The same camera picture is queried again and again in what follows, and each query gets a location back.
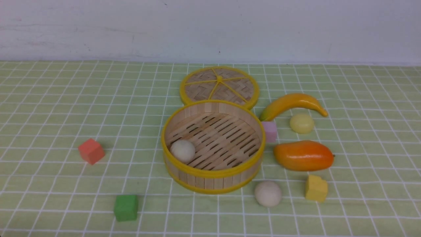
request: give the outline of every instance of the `bamboo steamer lid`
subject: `bamboo steamer lid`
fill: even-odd
[[[205,67],[187,75],[180,85],[184,105],[201,100],[225,100],[253,108],[259,87],[250,75],[233,67]]]

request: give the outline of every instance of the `pink cube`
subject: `pink cube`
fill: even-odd
[[[264,132],[266,133],[266,142],[275,143],[278,137],[278,130],[274,121],[262,122]]]

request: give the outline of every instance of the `green cube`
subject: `green cube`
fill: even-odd
[[[118,222],[137,219],[139,200],[136,195],[119,195],[115,199],[114,215]]]

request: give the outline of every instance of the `red cube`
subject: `red cube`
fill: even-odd
[[[105,156],[105,152],[94,139],[90,138],[78,147],[80,156],[89,164],[93,165]]]

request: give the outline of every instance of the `bamboo steamer basket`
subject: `bamboo steamer basket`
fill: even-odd
[[[188,164],[170,152],[179,139],[196,148]],[[265,139],[263,125],[253,113],[223,100],[197,101],[178,109],[161,134],[170,176],[202,194],[228,193],[249,183],[260,170]]]
[[[251,109],[259,86],[249,74],[233,67],[205,67],[188,74],[180,85],[184,105],[201,100],[225,100]]]

